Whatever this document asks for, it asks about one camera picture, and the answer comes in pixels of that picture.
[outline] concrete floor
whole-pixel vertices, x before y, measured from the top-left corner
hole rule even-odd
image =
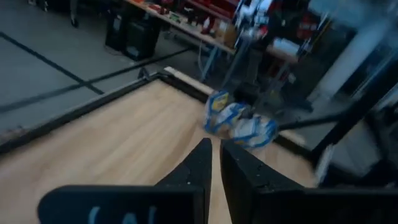
[[[7,34],[28,48],[63,67],[82,80],[131,67],[140,62],[113,55],[104,48],[106,21],[94,16],[82,16],[80,28],[70,25],[67,15],[44,12],[30,6],[26,0],[0,1],[0,32]],[[173,39],[160,35],[153,58],[187,48]],[[197,53],[188,51],[146,66],[150,72],[171,66],[197,78]],[[125,85],[137,78],[139,70],[93,84],[103,92]],[[70,85],[74,79],[54,69],[32,54],[0,38],[0,108],[16,101]],[[17,126],[29,128],[62,114],[65,110],[84,103],[98,94],[88,88],[78,88],[60,96],[42,100],[7,113],[0,113],[0,133]],[[346,104],[331,102],[327,108],[316,108],[313,114],[291,112],[283,122],[295,121],[340,111]],[[315,147],[333,125],[322,125],[297,130],[308,148]],[[378,160],[376,147],[366,127],[359,123],[336,147],[333,162],[356,174],[364,174]]]

